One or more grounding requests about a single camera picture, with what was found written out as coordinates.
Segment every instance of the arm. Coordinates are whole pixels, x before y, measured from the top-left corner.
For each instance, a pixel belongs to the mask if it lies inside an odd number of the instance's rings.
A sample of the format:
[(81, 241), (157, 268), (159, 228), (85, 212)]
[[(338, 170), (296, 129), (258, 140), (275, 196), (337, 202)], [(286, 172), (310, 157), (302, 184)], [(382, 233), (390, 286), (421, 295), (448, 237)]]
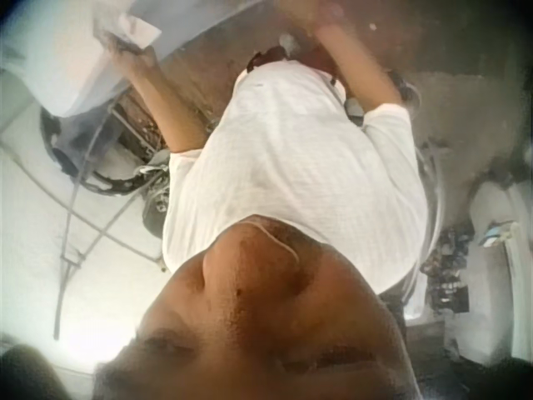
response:
[(400, 93), (374, 57), (340, 24), (318, 27), (316, 38), (330, 53), (365, 113), (382, 104), (402, 105)]
[(167, 81), (153, 49), (136, 55), (118, 50), (111, 42), (109, 52), (115, 66), (141, 95), (170, 151), (184, 153), (203, 148), (207, 135), (202, 121)]
[(386, 103), (402, 105), (390, 78), (346, 28), (340, 6), (321, 0), (278, 0), (278, 6), (330, 53), (366, 113)]

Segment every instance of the hand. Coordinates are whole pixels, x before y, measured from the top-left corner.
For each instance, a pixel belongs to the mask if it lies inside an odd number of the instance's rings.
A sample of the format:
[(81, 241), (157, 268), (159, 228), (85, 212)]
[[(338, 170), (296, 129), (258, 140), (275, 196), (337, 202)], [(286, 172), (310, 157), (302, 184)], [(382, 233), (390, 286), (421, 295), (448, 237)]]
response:
[(159, 63), (153, 47), (147, 47), (139, 54), (121, 49), (116, 38), (108, 37), (106, 43), (109, 57), (118, 71), (131, 83), (153, 73), (160, 73)]
[(330, 0), (276, 0), (277, 7), (309, 33), (334, 23), (343, 23), (342, 7)]

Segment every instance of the white shirt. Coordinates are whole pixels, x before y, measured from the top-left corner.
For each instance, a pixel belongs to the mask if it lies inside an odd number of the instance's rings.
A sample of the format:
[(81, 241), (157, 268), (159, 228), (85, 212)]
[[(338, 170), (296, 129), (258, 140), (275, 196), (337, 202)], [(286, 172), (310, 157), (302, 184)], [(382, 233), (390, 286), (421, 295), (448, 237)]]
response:
[(332, 245), (376, 293), (414, 267), (427, 204), (408, 112), (380, 106), (360, 129), (329, 79), (298, 62), (257, 68), (237, 82), (205, 148), (171, 155), (172, 272), (254, 214)]

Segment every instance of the eye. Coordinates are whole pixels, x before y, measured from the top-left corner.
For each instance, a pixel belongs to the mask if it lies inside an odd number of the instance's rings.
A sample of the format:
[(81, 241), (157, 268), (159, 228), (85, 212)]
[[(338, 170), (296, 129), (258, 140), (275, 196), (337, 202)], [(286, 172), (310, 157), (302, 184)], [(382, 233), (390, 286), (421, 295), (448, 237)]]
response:
[(183, 345), (182, 338), (170, 330), (157, 331), (141, 343), (150, 352), (179, 356), (192, 354), (192, 349)]
[(333, 347), (311, 360), (284, 362), (283, 367), (288, 373), (312, 373), (328, 368), (351, 366), (354, 364), (374, 361), (368, 352), (362, 352), (354, 347)]

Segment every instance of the concrete floor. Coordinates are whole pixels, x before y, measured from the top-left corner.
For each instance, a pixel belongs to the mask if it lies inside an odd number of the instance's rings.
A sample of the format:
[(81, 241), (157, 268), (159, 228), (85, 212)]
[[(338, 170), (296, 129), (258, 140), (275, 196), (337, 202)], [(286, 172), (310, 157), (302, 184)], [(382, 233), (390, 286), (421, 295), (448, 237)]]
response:
[[(494, 0), (344, 0), (346, 10), (381, 64), (422, 94), (416, 141), (444, 143), (445, 225), (467, 217), (471, 184), (495, 158), (508, 158), (524, 134), (522, 91), (526, 32), (512, 9)], [(207, 123), (216, 122), (232, 85), (255, 52), (292, 32), (270, 2), (238, 14), (174, 52), (165, 69)]]

